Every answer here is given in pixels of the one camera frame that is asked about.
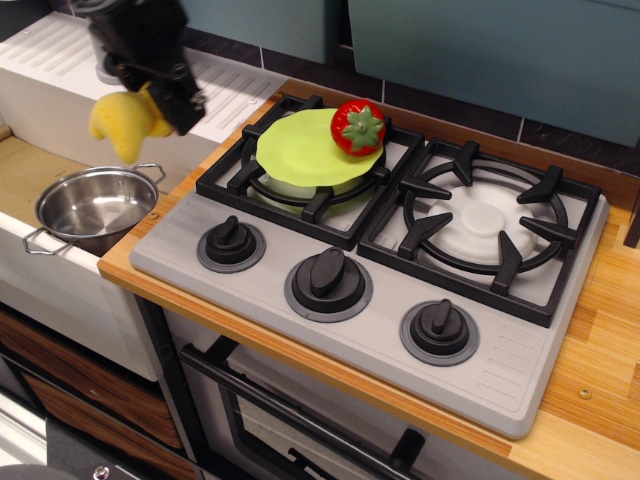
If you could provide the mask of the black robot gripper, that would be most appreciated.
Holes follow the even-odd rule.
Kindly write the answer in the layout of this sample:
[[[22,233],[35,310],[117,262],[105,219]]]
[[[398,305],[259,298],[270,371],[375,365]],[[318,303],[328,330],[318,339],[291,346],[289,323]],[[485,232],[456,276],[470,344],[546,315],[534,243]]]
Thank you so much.
[[[180,2],[86,1],[84,16],[107,51],[107,73],[131,92],[149,82],[151,97],[178,135],[205,117],[206,98],[184,54],[188,18]]]

